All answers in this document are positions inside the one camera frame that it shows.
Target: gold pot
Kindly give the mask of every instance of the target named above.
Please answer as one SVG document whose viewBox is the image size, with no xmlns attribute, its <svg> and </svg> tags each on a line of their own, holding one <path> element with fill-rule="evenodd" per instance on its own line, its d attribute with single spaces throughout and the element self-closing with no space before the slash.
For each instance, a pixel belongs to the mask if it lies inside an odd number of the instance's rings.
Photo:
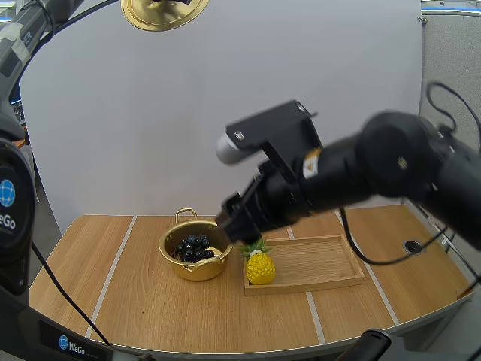
<svg viewBox="0 0 481 361">
<path fill-rule="evenodd" d="M 179 222 L 179 214 L 191 212 L 194 220 Z M 197 263 L 179 261 L 171 256 L 177 245 L 188 235 L 206 235 L 215 256 Z M 159 241 L 160 253 L 171 263 L 177 275 L 191 281 L 205 281 L 219 275 L 225 268 L 227 256 L 232 249 L 231 242 L 217 231 L 217 223 L 212 220 L 199 220 L 192 208 L 182 208 L 175 214 L 175 226 L 167 230 Z"/>
</svg>

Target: blue globe logo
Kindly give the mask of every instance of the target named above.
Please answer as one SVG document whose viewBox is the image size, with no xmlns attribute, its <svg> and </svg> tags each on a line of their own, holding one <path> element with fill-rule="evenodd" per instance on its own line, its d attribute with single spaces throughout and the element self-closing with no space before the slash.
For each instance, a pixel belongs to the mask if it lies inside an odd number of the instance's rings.
<svg viewBox="0 0 481 361">
<path fill-rule="evenodd" d="M 15 187 L 8 179 L 4 179 L 0 183 L 0 204 L 4 207 L 10 207 L 15 200 Z"/>
<path fill-rule="evenodd" d="M 60 338 L 59 338 L 59 346 L 60 346 L 61 349 L 67 350 L 67 347 L 68 347 L 68 338 L 67 338 L 67 336 L 64 336 L 64 335 L 60 336 Z"/>
</svg>

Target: white backdrop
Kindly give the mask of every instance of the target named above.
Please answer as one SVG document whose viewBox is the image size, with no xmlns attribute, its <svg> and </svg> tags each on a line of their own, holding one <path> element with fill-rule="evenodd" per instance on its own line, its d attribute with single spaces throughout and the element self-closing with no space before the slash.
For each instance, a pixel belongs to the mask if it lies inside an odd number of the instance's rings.
<svg viewBox="0 0 481 361">
<path fill-rule="evenodd" d="M 229 168 L 217 138 L 280 102 L 318 111 L 324 144 L 382 109 L 417 113 L 418 15 L 419 0 L 210 0 L 153 33 L 115 4 L 58 34 L 20 87 L 60 229 L 81 214 L 216 214 L 262 159 Z"/>
</svg>

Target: wooden table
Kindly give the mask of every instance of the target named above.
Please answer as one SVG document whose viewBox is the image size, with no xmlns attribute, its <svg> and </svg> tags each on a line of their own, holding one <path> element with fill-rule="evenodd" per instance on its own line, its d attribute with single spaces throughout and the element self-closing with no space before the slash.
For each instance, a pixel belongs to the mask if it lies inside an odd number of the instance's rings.
<svg viewBox="0 0 481 361">
<path fill-rule="evenodd" d="M 348 218 L 355 240 L 373 259 L 403 256 L 403 241 L 431 237 L 403 205 L 354 209 Z M 359 285 L 246 297 L 236 249 L 226 270 L 212 280 L 176 276 L 158 249 L 161 234 L 173 224 L 173 217 L 82 216 L 50 255 L 60 283 L 110 342 L 188 353 L 309 350 L 303 347 L 328 346 L 373 327 L 412 328 L 467 299 L 457 300 L 468 282 L 438 244 L 397 265 L 370 267 L 359 261 L 366 276 Z M 265 237 L 341 233 L 337 215 L 327 213 Z M 43 269 L 30 288 L 30 305 L 99 339 Z"/>
</svg>

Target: toy pineapple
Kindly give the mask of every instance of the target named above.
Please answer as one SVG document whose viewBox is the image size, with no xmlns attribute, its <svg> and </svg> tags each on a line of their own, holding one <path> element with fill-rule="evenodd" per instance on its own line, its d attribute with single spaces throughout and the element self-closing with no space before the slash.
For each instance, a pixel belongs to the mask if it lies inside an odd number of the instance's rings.
<svg viewBox="0 0 481 361">
<path fill-rule="evenodd" d="M 269 284 L 276 276 L 272 259 L 266 254 L 270 248 L 265 248 L 265 241 L 259 240 L 253 244 L 241 246 L 247 261 L 247 278 L 251 284 Z"/>
</svg>

